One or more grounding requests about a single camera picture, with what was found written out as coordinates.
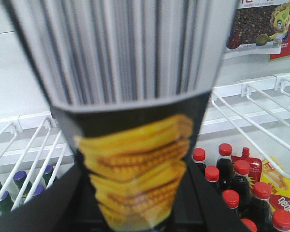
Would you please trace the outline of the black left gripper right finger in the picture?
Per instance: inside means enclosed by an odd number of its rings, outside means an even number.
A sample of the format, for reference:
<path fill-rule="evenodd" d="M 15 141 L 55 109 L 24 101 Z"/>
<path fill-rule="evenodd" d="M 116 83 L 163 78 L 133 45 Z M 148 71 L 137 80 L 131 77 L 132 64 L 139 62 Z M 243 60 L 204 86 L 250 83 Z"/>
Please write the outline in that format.
<path fill-rule="evenodd" d="M 248 232 L 249 229 L 189 160 L 169 218 L 169 231 Z"/>

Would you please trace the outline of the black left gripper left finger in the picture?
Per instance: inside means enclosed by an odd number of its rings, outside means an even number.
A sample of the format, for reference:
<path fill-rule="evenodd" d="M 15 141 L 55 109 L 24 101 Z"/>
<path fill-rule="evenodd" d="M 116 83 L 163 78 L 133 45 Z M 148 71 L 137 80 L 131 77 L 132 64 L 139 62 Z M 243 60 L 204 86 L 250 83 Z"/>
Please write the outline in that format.
<path fill-rule="evenodd" d="M 0 232 L 104 232 L 88 176 L 74 165 L 50 188 L 0 217 Z"/>

